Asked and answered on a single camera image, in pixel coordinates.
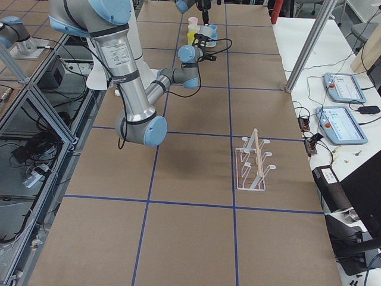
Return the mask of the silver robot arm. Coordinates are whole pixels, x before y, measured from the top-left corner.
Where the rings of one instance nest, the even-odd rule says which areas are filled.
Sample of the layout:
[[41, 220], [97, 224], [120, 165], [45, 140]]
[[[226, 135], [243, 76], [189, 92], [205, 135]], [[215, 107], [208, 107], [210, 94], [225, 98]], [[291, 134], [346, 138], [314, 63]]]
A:
[[215, 41], [213, 30], [201, 26], [191, 45], [178, 50], [179, 69], [153, 73], [142, 58], [132, 1], [50, 1], [51, 27], [61, 33], [86, 38], [93, 59], [101, 65], [101, 78], [88, 77], [91, 89], [108, 88], [112, 81], [118, 88], [123, 109], [115, 131], [123, 141], [156, 147], [167, 133], [167, 122], [154, 104], [174, 83], [196, 88], [201, 80], [198, 64], [214, 61], [206, 52], [207, 43]]
[[211, 9], [211, 1], [210, 0], [178, 0], [175, 1], [176, 8], [179, 12], [184, 14], [187, 12], [190, 8], [192, 8], [194, 5], [197, 7], [197, 9], [202, 12], [202, 21], [203, 24], [208, 26], [209, 25], [209, 10]]

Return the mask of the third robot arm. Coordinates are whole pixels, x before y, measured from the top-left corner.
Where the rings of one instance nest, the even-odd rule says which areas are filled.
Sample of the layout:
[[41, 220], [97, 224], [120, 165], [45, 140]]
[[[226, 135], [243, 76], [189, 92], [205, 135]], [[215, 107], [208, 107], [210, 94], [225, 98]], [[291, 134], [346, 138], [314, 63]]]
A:
[[18, 17], [8, 16], [1, 19], [1, 45], [5, 49], [13, 46], [10, 51], [13, 58], [34, 60], [50, 46], [50, 40], [32, 37]]

